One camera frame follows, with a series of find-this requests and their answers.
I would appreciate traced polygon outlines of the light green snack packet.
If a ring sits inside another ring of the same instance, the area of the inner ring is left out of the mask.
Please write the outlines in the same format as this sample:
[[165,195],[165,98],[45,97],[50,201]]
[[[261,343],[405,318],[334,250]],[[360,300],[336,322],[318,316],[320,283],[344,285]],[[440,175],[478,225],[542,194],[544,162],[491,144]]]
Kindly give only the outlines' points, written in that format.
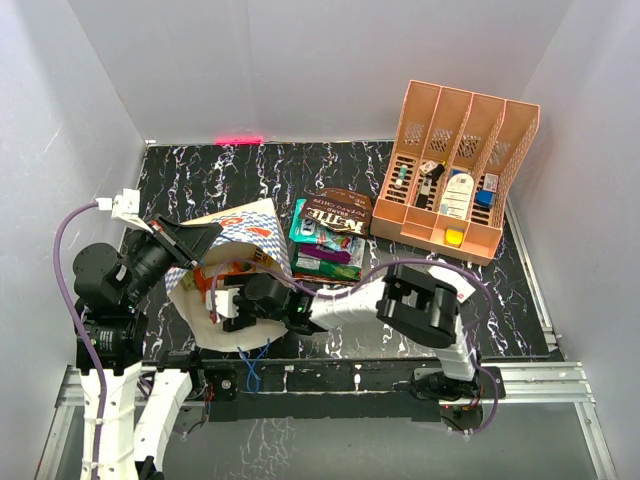
[[194,279],[194,272],[187,271],[180,280],[180,284],[185,290],[193,290],[196,289],[196,282]]

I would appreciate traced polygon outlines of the teal Fox's candy bag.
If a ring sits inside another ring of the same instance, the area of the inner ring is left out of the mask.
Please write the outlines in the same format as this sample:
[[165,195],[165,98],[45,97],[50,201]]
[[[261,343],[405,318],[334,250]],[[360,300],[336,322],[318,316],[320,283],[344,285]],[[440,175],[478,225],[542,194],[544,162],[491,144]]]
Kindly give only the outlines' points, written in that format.
[[301,212],[305,199],[296,201],[289,239],[296,244],[319,244],[335,251],[348,251],[357,260],[363,262],[366,241],[353,235],[334,232],[321,224],[306,219]]

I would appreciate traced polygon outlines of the green snack bag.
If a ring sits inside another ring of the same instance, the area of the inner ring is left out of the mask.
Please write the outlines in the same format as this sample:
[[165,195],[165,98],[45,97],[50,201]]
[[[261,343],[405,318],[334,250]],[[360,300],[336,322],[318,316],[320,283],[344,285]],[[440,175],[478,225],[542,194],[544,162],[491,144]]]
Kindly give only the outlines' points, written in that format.
[[300,253],[300,245],[301,244],[296,245],[296,250],[291,262],[291,270],[293,273],[305,272],[331,278],[353,279],[358,281],[361,279],[361,260],[357,260],[351,255],[351,260],[348,264],[324,261]]

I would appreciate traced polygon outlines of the brown chocolate snack bag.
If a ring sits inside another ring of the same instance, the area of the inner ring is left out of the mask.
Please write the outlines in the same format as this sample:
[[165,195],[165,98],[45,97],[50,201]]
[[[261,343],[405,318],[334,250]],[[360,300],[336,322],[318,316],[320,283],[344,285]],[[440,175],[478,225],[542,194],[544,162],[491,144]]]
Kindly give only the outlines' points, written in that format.
[[374,205],[368,195],[340,188],[323,188],[308,198],[299,216],[335,233],[367,238]]

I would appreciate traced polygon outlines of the blue checkered paper bag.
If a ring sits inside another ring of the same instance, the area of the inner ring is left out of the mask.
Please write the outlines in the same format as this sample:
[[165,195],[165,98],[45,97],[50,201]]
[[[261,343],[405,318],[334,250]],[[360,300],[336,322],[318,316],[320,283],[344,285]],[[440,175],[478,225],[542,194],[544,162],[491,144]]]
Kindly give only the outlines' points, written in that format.
[[169,270],[165,275],[167,296],[190,327],[197,347],[239,355],[248,369],[246,386],[256,393],[261,389],[257,362],[287,328],[272,317],[251,318],[234,298],[261,273],[291,274],[275,205],[262,199],[182,224],[217,224],[222,231],[196,268]]

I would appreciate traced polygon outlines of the purple snack packet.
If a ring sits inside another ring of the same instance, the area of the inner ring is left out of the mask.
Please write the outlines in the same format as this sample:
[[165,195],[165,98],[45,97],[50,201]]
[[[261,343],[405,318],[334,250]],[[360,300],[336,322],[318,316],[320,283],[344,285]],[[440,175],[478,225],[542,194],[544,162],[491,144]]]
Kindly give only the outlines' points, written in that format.
[[351,254],[348,251],[335,251],[319,244],[303,243],[299,246],[299,252],[313,258],[338,264],[348,264]]

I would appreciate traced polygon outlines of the yellow M&M's candy packet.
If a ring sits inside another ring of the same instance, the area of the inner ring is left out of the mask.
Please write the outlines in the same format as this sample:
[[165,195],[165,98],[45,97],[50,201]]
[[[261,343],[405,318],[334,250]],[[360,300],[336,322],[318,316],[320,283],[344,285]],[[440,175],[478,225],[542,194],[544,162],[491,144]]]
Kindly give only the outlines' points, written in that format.
[[270,269],[277,265],[273,258],[260,248],[254,250],[253,254],[248,258],[248,261],[255,270]]

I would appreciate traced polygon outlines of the orange candy packet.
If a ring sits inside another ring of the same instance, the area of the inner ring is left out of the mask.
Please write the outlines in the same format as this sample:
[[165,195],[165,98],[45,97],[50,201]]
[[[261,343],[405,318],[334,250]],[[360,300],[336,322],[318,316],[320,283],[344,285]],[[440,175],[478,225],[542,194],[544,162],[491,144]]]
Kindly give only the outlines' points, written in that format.
[[219,274],[216,274],[218,266],[210,265],[195,269],[194,279],[201,295],[201,300],[205,302],[205,294],[211,290],[214,278],[216,288],[234,287],[246,283],[249,278],[257,273],[257,270],[245,261],[233,261],[227,264]]

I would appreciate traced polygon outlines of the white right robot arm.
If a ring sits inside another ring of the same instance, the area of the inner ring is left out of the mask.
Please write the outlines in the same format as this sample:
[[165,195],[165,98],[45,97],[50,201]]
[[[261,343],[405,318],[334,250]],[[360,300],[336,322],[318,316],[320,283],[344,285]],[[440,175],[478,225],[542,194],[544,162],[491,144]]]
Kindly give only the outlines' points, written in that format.
[[273,272],[244,276],[242,284],[211,293],[215,313],[228,332],[268,320],[300,335],[328,332],[346,325],[382,322],[409,340],[432,349],[436,373],[410,381],[418,397],[477,404],[485,371],[468,338],[456,287],[430,272],[402,262],[353,287],[313,291]]

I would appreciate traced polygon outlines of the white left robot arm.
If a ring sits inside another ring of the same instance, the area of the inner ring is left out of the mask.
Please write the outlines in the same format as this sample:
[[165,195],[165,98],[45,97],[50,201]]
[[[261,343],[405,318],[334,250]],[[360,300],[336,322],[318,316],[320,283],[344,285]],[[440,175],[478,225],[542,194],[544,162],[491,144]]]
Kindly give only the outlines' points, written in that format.
[[207,376],[196,352],[161,360],[141,417],[135,415],[148,324],[141,300],[173,268],[192,270],[221,234],[217,223],[181,225],[161,216],[134,233],[127,252],[107,243],[75,257],[76,366],[84,393],[84,479],[160,479],[168,437],[186,399]]

